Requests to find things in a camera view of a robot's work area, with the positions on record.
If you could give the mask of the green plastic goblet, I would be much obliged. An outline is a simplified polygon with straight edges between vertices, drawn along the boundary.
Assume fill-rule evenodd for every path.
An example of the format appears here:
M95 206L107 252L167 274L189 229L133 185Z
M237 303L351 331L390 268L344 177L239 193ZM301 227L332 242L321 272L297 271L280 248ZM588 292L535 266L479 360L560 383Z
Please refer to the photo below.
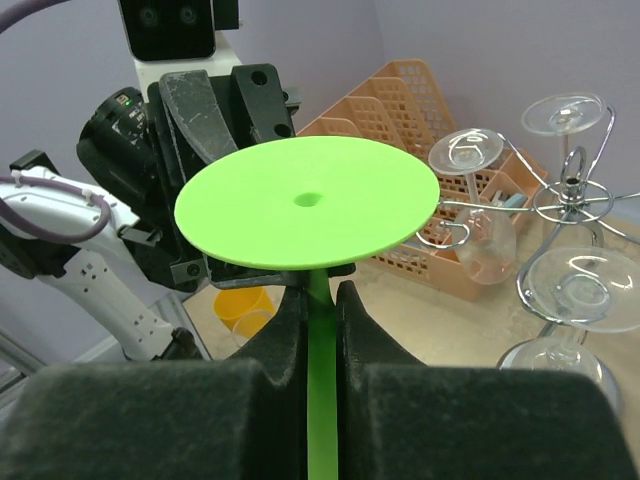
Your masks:
M412 237L428 214L382 226L371 209L385 200L393 164L410 177L416 157L355 137L303 136L232 153L180 191L176 224L204 254L244 267L310 274L307 471L334 479L338 468L335 306L328 271L387 251Z

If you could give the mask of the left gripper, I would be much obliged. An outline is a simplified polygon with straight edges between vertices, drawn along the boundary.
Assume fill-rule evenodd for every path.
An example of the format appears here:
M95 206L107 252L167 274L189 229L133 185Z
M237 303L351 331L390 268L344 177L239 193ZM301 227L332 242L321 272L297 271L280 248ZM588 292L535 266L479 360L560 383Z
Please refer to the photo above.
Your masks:
M243 267L201 253L171 213L180 189L206 166L244 148L294 137L289 96L276 68L240 65L219 76L206 70L166 73L148 94L149 138L168 211L158 246L170 254L174 283L194 287L206 278L221 289L309 286L305 270Z

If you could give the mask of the clear wine glass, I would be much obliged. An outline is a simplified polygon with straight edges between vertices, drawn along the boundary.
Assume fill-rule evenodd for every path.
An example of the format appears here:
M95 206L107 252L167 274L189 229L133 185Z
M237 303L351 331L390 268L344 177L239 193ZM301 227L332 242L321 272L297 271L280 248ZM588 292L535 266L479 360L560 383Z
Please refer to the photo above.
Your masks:
M480 199L475 179L476 173L499 159L503 149L497 133L468 128L440 139L428 155L432 170L466 181L471 205L456 216L451 240L465 274L481 285L506 280L516 259L516 232L509 216Z
M525 280L530 309L555 331L513 347L499 366L584 375L619 413L620 388L611 370L583 345L583 338L639 327L639 265L601 247L558 247L535 259Z
M268 310L253 310L242 316L232 328L232 338L241 348L271 320L273 313Z
M533 134L558 137L565 159L569 154L569 137L598 123L604 109L604 101L592 93L557 94L530 105L522 114L521 123Z

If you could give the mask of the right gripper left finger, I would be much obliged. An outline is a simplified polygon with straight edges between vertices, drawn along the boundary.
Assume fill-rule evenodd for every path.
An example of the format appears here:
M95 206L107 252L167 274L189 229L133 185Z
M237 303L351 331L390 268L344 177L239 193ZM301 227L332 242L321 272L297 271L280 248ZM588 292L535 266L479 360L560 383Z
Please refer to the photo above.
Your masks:
M51 366L1 433L5 479L302 479L306 296L225 360Z

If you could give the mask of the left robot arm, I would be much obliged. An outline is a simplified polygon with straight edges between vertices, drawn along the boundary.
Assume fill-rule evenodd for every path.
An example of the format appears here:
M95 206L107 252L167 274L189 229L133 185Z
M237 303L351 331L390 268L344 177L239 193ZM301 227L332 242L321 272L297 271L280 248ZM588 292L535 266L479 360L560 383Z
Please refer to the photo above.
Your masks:
M197 359L194 336L149 310L109 261L135 265L152 283L184 293L203 280L224 290L285 286L308 290L290 267L241 267L206 256L179 232L180 189L214 161L291 138L297 101L270 64L227 74L164 74L146 92L126 87L85 124L76 153L92 176L62 177L34 150L1 179L1 263L73 299L134 361Z

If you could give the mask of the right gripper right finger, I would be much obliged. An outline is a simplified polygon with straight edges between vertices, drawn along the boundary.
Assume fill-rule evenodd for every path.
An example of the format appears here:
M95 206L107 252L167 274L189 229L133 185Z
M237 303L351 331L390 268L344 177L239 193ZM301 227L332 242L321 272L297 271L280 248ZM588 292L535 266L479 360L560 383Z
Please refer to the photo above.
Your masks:
M601 390L552 370L430 367L337 291L343 479L634 479Z

